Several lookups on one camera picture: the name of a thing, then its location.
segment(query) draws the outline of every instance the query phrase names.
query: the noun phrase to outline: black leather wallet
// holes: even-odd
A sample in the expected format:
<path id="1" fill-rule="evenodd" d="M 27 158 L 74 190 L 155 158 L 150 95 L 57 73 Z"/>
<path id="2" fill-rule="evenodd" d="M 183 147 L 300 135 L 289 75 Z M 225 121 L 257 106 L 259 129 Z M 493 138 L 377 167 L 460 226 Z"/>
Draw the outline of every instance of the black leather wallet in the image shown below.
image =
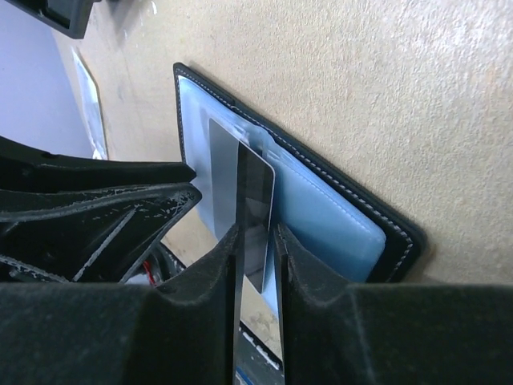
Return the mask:
<path id="1" fill-rule="evenodd" d="M 191 103 L 189 102 L 187 105 L 184 105 L 183 99 L 186 91 L 180 89 L 180 86 L 194 87 L 198 92 L 203 93 L 205 98 L 209 98 L 208 103 L 211 105 L 218 104 L 218 106 L 214 107 L 219 108 L 221 115 L 223 113 L 222 110 L 226 110 L 226 113 L 231 114 L 233 119 L 237 118 L 239 126 L 247 124 L 252 129 L 264 132 L 265 135 L 272 138 L 271 141 L 275 149 L 279 147 L 283 154 L 288 157 L 289 161 L 295 162 L 297 167 L 303 168 L 304 172 L 308 173 L 307 177 L 309 179 L 317 179 L 317 184 L 314 185 L 315 191 L 319 190 L 317 186 L 322 183 L 326 188 L 329 188 L 329 194 L 332 194 L 329 195 L 330 201 L 337 198 L 333 195 L 337 194 L 344 200 L 345 205 L 352 205 L 352 210 L 358 211 L 358 215 L 365 216 L 366 219 L 368 218 L 368 220 L 372 221 L 373 225 L 380 229 L 380 232 L 383 234 L 384 246 L 377 261 L 374 263 L 374 267 L 366 275 L 366 282 L 401 281 L 415 261 L 425 252 L 427 247 L 426 235 L 418 226 L 380 200 L 373 193 L 363 188 L 344 172 L 334 167 L 329 161 L 294 139 L 290 134 L 265 117 L 244 105 L 237 98 L 226 92 L 226 90 L 223 90 L 197 71 L 182 63 L 176 63 L 174 65 L 174 76 L 180 150 L 183 161 L 191 167 L 195 168 L 195 165 L 191 164 L 187 156 L 186 136 L 191 138 L 191 135 L 196 135 L 197 132 L 201 131 L 202 127 L 194 123 L 194 119 L 199 119 L 200 117 L 194 115 L 196 113 L 191 111 Z M 206 102 L 198 99 L 194 100 L 193 104 L 202 103 Z M 184 122 L 184 117 L 187 114 L 189 117 L 187 122 Z M 195 133 L 185 135 L 184 131 Z M 200 191 L 202 190 L 201 186 L 197 185 L 196 187 Z M 347 208 L 344 209 L 343 207 L 341 207 L 341 210 L 344 213 L 348 211 Z M 294 223 L 286 223 L 286 225 L 292 231 L 294 230 Z M 301 237 L 296 233 L 295 235 L 301 241 Z"/>

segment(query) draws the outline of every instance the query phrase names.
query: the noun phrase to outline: black plastic part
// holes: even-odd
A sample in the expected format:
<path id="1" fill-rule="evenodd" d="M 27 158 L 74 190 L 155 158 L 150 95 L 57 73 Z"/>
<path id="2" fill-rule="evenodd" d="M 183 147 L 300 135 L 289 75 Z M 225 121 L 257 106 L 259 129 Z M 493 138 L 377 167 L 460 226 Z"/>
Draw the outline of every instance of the black plastic part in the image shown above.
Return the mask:
<path id="1" fill-rule="evenodd" d="M 276 234 L 288 385 L 513 379 L 513 288 L 354 284 Z"/>
<path id="2" fill-rule="evenodd" d="M 185 164 L 56 156 L 1 137 L 0 169 L 7 281 L 125 282 L 201 198 Z"/>
<path id="3" fill-rule="evenodd" d="M 7 0 L 73 39 L 82 39 L 95 2 L 101 0 Z"/>
<path id="4" fill-rule="evenodd" d="M 184 141 L 180 114 L 179 76 L 184 76 L 215 97 L 225 107 L 241 118 L 266 130 L 278 145 L 290 152 L 325 183 L 376 223 L 386 235 L 385 250 L 373 268 L 367 282 L 400 282 L 413 264 L 426 252 L 427 237 L 412 221 L 390 207 L 369 190 L 361 186 L 329 161 L 316 154 L 283 129 L 256 113 L 235 96 L 217 86 L 201 73 L 182 63 L 175 63 L 176 104 L 182 160 L 185 162 Z"/>
<path id="5" fill-rule="evenodd" d="M 0 285 L 2 384 L 232 383 L 239 240 L 230 230 L 159 290 Z"/>

